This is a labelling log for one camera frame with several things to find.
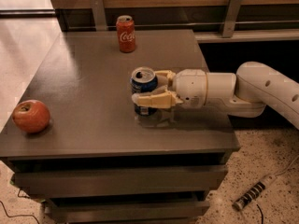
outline blue soda can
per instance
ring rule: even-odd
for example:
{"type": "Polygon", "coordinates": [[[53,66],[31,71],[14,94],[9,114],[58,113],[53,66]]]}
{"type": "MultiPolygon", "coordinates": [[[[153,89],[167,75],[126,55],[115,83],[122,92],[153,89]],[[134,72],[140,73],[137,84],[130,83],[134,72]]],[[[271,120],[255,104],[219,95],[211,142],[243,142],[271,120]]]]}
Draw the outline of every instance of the blue soda can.
{"type": "MultiPolygon", "coordinates": [[[[150,92],[157,88],[158,78],[148,67],[138,67],[131,76],[132,93],[150,92]]],[[[135,104],[135,112],[140,116],[149,116],[156,112],[156,108],[143,107],[135,104]]]]}

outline coca-cola logo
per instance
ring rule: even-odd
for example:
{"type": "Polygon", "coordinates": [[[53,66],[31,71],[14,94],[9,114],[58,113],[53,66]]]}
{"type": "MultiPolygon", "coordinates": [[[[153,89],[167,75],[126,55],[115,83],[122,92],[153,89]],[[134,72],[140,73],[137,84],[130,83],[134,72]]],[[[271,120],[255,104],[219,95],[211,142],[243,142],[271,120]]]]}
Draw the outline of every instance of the coca-cola logo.
{"type": "Polygon", "coordinates": [[[134,39],[135,39],[134,32],[131,32],[130,34],[128,34],[128,32],[123,32],[120,36],[121,42],[130,42],[133,41],[134,39]]]}

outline gray tabletop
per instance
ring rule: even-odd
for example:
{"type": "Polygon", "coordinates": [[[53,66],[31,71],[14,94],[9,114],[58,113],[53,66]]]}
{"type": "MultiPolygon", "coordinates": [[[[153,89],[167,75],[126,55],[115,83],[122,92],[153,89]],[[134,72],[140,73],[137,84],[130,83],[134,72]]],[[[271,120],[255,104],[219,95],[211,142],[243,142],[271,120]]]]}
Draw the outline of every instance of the gray tabletop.
{"type": "Polygon", "coordinates": [[[147,118],[134,111],[130,76],[135,68],[207,71],[193,32],[137,31],[136,44],[134,52],[122,53],[116,32],[61,34],[22,97],[40,100],[49,107],[50,126],[28,135],[9,119],[0,134],[0,157],[237,150],[229,119],[213,107],[158,110],[147,118]]]}

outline apple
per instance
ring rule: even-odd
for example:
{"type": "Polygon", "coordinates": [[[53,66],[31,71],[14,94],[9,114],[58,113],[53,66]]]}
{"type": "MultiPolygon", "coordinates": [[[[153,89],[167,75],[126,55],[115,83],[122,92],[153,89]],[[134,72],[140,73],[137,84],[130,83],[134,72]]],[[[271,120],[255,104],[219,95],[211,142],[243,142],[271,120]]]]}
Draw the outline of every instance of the apple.
{"type": "Polygon", "coordinates": [[[27,133],[38,133],[50,122],[47,106],[38,100],[23,101],[14,108],[12,120],[16,126],[27,133]]]}

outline white robotic arm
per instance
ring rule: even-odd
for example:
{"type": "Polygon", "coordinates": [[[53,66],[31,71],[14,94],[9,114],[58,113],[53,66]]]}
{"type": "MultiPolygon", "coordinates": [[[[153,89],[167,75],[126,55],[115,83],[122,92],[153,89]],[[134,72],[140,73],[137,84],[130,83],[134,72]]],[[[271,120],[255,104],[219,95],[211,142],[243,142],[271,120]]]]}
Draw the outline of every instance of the white robotic arm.
{"type": "Polygon", "coordinates": [[[263,63],[243,63],[236,74],[186,69],[177,74],[158,71],[156,75],[163,86],[134,94],[135,104],[188,109],[216,106],[228,115],[246,118],[261,115],[269,105],[299,129],[299,84],[263,63]]]}

